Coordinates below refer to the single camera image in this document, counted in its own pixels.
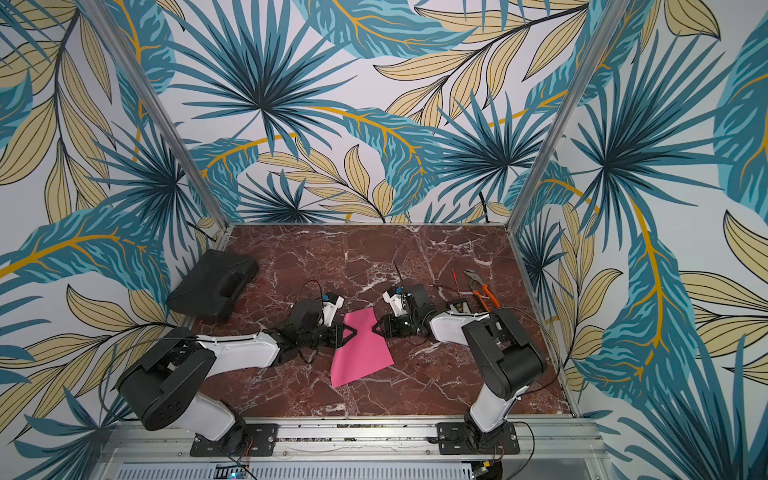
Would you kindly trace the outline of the pink square paper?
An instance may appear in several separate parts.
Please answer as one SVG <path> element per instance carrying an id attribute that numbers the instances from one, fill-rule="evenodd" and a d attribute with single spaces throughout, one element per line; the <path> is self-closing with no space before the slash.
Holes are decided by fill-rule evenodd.
<path id="1" fill-rule="evenodd" d="M 377 319 L 372 307 L 353 311 L 343 323 L 358 330 L 353 340 L 337 348 L 331 365 L 331 385 L 339 388 L 394 364 L 385 339 L 372 332 Z"/>

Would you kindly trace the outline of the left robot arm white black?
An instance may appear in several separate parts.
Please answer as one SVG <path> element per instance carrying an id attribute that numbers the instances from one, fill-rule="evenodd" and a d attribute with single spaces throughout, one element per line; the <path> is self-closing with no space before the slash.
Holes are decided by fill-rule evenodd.
<path id="1" fill-rule="evenodd" d="M 181 428 L 222 454 L 243 453 L 250 444 L 245 420 L 225 402 L 202 394 L 205 380 L 275 367 L 304 348 L 344 347 L 358 330 L 334 320 L 342 305 L 336 294 L 300 300 L 285 321 L 255 334 L 212 337 L 178 327 L 127 368 L 116 389 L 146 430 Z"/>

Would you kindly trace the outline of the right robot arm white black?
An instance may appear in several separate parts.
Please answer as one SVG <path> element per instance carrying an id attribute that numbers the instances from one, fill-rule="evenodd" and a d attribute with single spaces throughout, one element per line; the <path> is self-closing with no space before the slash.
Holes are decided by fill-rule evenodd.
<path id="1" fill-rule="evenodd" d="M 507 414 L 547 370 L 532 337 L 508 308 L 475 313 L 462 299 L 439 309 L 423 285 L 391 287 L 383 300 L 392 312 L 372 331 L 383 338 L 419 336 L 469 348 L 483 380 L 480 393 L 460 422 L 436 425 L 443 455 L 489 453 L 494 448 L 520 451 Z"/>

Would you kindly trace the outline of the red test probe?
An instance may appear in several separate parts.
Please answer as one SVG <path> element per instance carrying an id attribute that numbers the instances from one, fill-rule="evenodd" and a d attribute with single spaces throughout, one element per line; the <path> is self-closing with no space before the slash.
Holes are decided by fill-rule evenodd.
<path id="1" fill-rule="evenodd" d="M 458 295 L 461 295 L 461 288 L 460 288 L 460 285 L 459 285 L 459 282 L 458 282 L 458 277 L 457 277 L 456 271 L 454 269 L 451 269 L 451 275 L 452 275 L 452 279 L 453 279 L 453 282 L 454 282 L 455 291 L 457 292 Z"/>

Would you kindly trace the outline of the black plastic case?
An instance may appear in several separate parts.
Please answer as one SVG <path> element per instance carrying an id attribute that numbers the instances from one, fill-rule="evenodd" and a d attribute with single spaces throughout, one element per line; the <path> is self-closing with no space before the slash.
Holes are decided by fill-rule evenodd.
<path id="1" fill-rule="evenodd" d="M 167 297 L 166 305 L 201 320 L 226 322 L 258 271 L 257 262 L 247 255 L 208 250 Z"/>

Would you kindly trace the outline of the green circuit board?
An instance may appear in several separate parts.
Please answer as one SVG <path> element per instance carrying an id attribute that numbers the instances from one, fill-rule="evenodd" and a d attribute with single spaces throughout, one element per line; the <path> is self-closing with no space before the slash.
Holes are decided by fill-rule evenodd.
<path id="1" fill-rule="evenodd" d="M 245 468 L 237 465 L 217 465 L 214 469 L 214 480 L 241 480 L 248 478 Z"/>

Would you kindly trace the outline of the orange handled pliers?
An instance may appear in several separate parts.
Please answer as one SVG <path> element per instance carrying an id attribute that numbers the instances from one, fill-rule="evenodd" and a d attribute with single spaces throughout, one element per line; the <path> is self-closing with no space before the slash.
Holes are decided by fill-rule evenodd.
<path id="1" fill-rule="evenodd" d="M 469 279 L 469 286 L 474 298 L 484 311 L 493 311 L 501 307 L 500 302 L 490 289 L 490 286 L 483 280 L 478 272 L 472 269 L 465 269 L 464 274 Z"/>

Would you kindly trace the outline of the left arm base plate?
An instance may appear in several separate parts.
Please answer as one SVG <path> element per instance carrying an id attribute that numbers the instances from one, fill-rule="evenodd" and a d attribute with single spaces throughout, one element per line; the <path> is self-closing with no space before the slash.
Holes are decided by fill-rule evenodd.
<path id="1" fill-rule="evenodd" d="M 276 423 L 236 424 L 220 440 L 195 435 L 191 457 L 271 457 L 277 440 Z"/>

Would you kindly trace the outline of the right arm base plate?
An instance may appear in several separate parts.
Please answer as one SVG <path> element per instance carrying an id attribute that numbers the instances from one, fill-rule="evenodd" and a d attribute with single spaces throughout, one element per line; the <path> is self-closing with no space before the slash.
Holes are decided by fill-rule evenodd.
<path id="1" fill-rule="evenodd" d="M 441 455 L 516 455 L 520 445 L 511 422 L 483 432 L 471 422 L 441 422 L 436 425 Z"/>

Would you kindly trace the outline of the aluminium front rail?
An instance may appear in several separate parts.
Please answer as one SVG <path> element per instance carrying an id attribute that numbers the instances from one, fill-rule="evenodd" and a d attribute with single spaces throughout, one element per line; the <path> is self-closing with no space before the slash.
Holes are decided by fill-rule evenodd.
<path id="1" fill-rule="evenodd" d="M 93 479 L 213 479 L 217 465 L 246 479 L 615 479 L 596 423 L 513 416 L 520 453 L 441 455 L 436 425 L 457 416 L 255 418 L 279 425 L 271 457 L 191 457 L 192 433 L 115 429 Z"/>

